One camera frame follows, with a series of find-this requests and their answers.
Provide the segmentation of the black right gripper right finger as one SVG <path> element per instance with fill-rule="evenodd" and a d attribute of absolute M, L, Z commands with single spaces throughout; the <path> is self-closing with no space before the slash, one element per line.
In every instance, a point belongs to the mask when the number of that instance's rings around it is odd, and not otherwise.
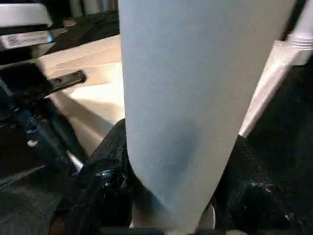
<path fill-rule="evenodd" d="M 309 235 L 310 221 L 292 208 L 276 177 L 247 139 L 238 136 L 214 193 L 219 225 L 247 234 Z"/>

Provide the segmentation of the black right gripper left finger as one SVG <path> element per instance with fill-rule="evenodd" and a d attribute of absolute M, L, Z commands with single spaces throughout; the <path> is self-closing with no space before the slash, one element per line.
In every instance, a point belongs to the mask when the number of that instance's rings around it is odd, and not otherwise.
<path fill-rule="evenodd" d="M 118 121 L 72 181 L 50 222 L 50 235 L 98 235 L 103 227 L 129 227 L 133 186 L 126 123 Z"/>

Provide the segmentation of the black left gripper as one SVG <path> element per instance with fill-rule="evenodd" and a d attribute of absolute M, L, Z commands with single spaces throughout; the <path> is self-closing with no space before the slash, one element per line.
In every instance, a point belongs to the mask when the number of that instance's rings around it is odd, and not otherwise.
<path fill-rule="evenodd" d="M 82 169 L 88 156 L 68 119 L 50 96 L 85 83 L 76 70 L 48 79 L 33 49 L 53 40 L 47 25 L 1 26 L 0 112 L 22 129 L 25 144 L 41 157 L 69 157 Z"/>

